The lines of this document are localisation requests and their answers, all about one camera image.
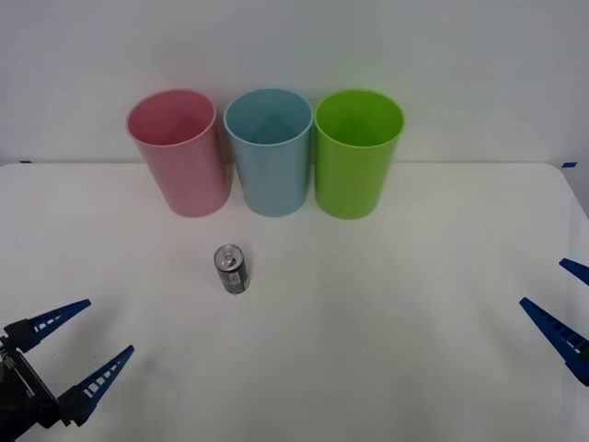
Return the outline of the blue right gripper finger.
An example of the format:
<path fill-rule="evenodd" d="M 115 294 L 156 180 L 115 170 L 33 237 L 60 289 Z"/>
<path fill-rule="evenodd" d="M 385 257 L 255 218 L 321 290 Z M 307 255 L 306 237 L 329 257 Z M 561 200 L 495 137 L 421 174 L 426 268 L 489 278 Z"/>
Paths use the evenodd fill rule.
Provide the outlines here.
<path fill-rule="evenodd" d="M 563 359 L 565 366 L 585 386 L 588 385 L 588 340 L 527 297 L 520 306 Z"/>
<path fill-rule="evenodd" d="M 562 259 L 559 266 L 575 276 L 584 284 L 589 285 L 589 267 L 570 259 Z"/>

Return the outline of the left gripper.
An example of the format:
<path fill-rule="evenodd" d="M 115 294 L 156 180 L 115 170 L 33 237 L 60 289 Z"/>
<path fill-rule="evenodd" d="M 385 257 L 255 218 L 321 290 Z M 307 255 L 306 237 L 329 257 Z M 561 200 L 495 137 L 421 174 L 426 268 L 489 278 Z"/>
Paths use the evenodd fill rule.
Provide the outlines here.
<path fill-rule="evenodd" d="M 133 355 L 129 345 L 108 363 L 59 396 L 58 401 L 24 354 L 91 306 L 84 299 L 4 327 L 1 337 L 1 440 L 17 441 L 34 425 L 82 426 Z"/>

